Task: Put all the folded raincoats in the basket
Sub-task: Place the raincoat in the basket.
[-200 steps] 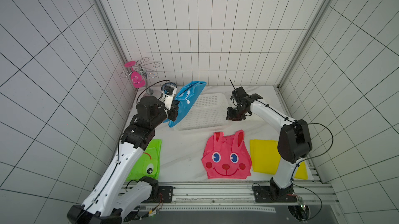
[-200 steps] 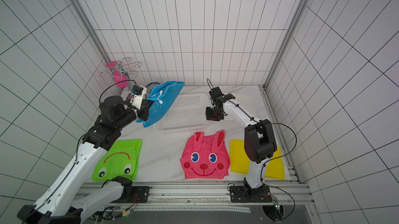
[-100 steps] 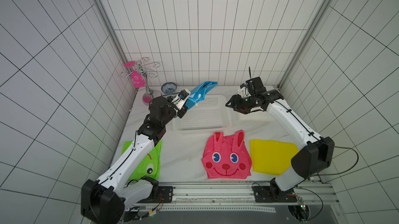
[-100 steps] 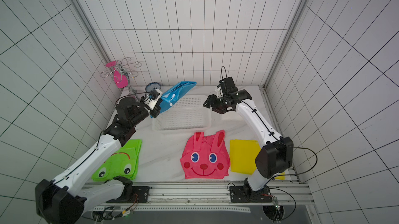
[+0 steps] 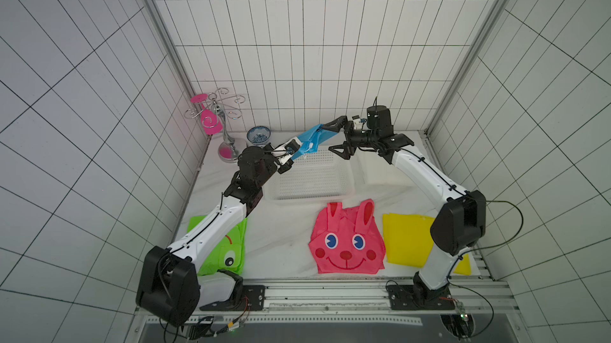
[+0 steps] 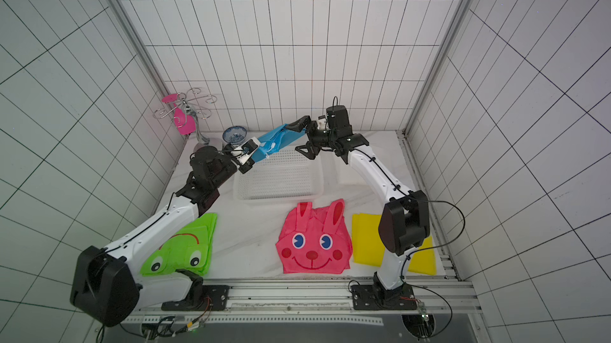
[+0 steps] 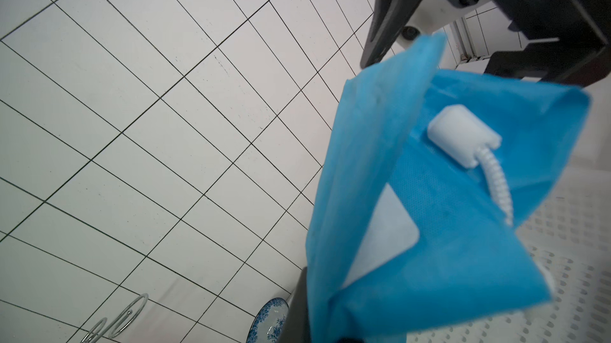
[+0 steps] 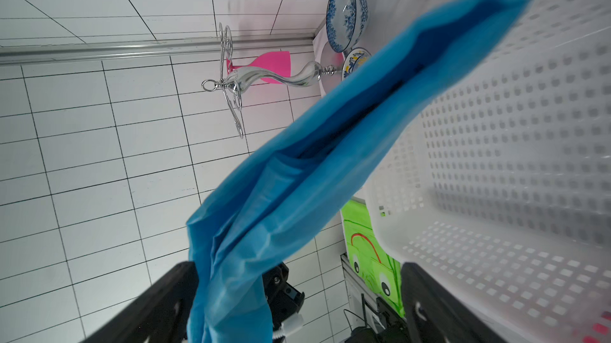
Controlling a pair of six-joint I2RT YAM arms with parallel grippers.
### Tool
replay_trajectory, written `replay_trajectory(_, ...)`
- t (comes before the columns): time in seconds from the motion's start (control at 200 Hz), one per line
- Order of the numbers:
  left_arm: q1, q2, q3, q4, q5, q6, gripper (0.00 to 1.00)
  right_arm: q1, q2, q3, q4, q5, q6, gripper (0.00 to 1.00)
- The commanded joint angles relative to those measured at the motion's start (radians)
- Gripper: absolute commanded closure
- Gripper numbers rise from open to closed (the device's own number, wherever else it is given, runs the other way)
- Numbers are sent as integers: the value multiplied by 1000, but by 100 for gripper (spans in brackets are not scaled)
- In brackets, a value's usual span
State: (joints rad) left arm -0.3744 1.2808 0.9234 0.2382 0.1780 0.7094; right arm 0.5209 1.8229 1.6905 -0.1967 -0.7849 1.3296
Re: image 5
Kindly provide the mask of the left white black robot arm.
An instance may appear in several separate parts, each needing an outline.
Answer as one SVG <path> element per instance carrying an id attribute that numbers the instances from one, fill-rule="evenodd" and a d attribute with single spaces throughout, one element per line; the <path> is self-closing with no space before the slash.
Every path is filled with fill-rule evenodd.
<path id="1" fill-rule="evenodd" d="M 170 325 L 183 325 L 200 302 L 200 267 L 227 233 L 259 204 L 263 186 L 270 178 L 291 169 L 302 144 L 293 137 L 275 148 L 247 147 L 238 157 L 238 170 L 210 214 L 173 244 L 154 246 L 147 252 L 136 305 Z"/>

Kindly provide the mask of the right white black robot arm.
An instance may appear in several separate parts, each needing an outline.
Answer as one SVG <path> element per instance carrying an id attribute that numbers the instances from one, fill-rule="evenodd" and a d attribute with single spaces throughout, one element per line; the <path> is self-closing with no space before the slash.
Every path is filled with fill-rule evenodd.
<path id="1" fill-rule="evenodd" d="M 356 129 L 355 122 L 345 115 L 319 129 L 345 136 L 342 144 L 329 148 L 337 156 L 349 160 L 358 150 L 375 152 L 406 174 L 432 202 L 438 211 L 430 228 L 434 246 L 423 269 L 413 278 L 413 296 L 424 304 L 443 295 L 458 262 L 485 235 L 485 196 L 455 184 L 420 153 L 409 137 L 397 134 L 385 106 L 367 109 L 364 129 Z"/>

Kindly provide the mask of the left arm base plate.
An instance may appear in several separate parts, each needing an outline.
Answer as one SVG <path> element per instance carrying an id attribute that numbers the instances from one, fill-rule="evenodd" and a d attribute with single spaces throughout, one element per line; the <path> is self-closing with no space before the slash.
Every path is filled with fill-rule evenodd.
<path id="1" fill-rule="evenodd" d="M 226 301 L 199 306 L 199 311 L 262 311 L 267 288 L 262 285 L 244 285 L 235 290 Z"/>

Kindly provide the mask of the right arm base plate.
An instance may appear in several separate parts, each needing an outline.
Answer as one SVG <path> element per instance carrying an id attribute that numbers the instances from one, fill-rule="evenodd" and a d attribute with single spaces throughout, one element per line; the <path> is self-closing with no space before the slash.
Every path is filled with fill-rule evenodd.
<path id="1" fill-rule="evenodd" d="M 398 284 L 388 281 L 385 285 L 393 311 L 453 311 L 455 302 L 448 287 L 429 290 L 426 287 Z"/>

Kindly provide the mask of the pink bunny raincoat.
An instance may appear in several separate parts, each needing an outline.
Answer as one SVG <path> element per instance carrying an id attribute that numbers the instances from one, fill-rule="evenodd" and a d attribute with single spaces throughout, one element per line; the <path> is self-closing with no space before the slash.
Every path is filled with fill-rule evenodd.
<path id="1" fill-rule="evenodd" d="M 376 275 L 384 269 L 386 247 L 371 199 L 346 208 L 332 202 L 319 212 L 309 249 L 320 274 Z"/>

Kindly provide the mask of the white plastic basket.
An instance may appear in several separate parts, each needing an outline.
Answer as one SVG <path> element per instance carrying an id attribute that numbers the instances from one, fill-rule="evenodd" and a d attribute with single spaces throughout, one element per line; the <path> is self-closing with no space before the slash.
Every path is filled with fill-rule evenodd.
<path id="1" fill-rule="evenodd" d="M 306 154 L 284 174 L 275 174 L 264 188 L 271 201 L 338 200 L 355 193 L 350 161 L 328 150 Z"/>

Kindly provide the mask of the blue raincoat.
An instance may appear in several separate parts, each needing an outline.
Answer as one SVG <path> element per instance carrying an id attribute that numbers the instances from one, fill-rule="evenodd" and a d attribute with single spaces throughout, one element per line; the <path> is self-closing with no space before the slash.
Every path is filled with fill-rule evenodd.
<path id="1" fill-rule="evenodd" d="M 334 137 L 337 133 L 331 131 L 324 131 L 321 129 L 321 125 L 312 127 L 310 130 L 299 134 L 297 138 L 302 142 L 301 149 L 299 152 L 292 154 L 293 160 L 297 160 L 305 154 L 313 154 L 318 152 L 318 147 L 325 141 Z"/>

